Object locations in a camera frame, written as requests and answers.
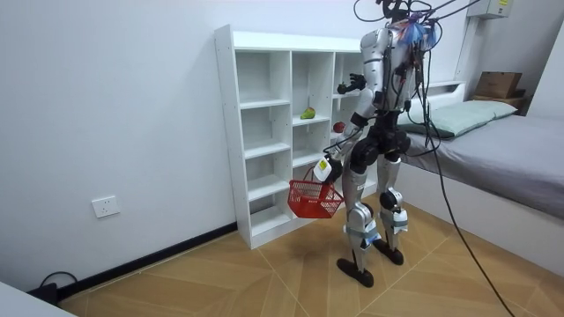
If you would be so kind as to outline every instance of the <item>basket handle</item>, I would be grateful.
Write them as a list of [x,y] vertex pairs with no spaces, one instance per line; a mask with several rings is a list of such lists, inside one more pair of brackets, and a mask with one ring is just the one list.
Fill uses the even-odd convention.
[[303,177],[302,181],[305,181],[308,177],[309,172],[311,172],[311,181],[314,181],[314,173],[312,172],[315,166],[311,166],[308,171],[306,172],[306,174]]
[[[304,175],[302,181],[305,181],[305,180],[307,179],[309,172],[311,172],[311,181],[314,181],[314,173],[312,172],[312,170],[314,169],[314,167],[315,167],[315,166],[311,166],[311,167],[308,169],[308,171],[307,171],[306,174]],[[331,188],[335,189],[335,184],[334,184],[334,183],[331,183],[330,186],[331,186]]]

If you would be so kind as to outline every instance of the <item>humanoid robot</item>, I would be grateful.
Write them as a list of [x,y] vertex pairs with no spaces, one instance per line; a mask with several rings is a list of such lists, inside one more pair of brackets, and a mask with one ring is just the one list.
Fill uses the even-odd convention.
[[[406,21],[412,12],[400,9],[400,4],[400,1],[383,0],[384,16],[391,19],[391,24],[362,38],[364,75],[351,74],[351,84],[338,88],[342,94],[359,89],[358,105],[344,133],[326,151],[328,154],[314,170],[316,177],[325,183],[336,181],[342,174],[345,232],[352,248],[352,261],[338,259],[337,266],[366,287],[374,285],[365,263],[365,253],[371,245],[396,265],[404,263],[398,249],[398,234],[407,231],[407,212],[402,207],[403,197],[394,185],[401,164],[400,155],[409,149],[411,140],[397,129],[397,118],[409,110],[418,89],[416,77],[420,75],[420,61],[426,44],[423,39],[402,41],[405,23],[409,23]],[[360,140],[371,119],[375,119],[375,124],[370,127],[367,137]],[[378,216],[385,228],[385,239],[376,230],[373,209],[360,200],[367,180],[367,167],[376,161],[377,194],[381,205]],[[330,166],[330,174],[323,175],[320,166]]]

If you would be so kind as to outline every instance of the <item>plastic basket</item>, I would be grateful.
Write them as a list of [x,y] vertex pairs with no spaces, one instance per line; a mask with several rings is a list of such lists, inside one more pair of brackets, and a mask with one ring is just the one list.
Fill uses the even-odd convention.
[[288,205],[300,218],[331,218],[343,202],[332,185],[316,181],[290,181]]

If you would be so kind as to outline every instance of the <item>electrical outlet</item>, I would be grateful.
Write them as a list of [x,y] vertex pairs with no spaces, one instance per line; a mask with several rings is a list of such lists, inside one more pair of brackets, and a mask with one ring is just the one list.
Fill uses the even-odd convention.
[[93,200],[92,206],[94,207],[94,212],[98,218],[114,215],[120,212],[115,196]]

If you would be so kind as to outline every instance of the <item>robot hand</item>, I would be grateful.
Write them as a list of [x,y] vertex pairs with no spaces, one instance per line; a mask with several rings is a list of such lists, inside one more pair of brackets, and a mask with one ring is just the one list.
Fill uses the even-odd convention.
[[367,80],[364,78],[363,75],[350,74],[350,77],[351,77],[351,84],[349,86],[343,83],[337,87],[337,92],[339,94],[346,94],[347,92],[352,92],[353,90],[356,89],[363,90],[367,86]]

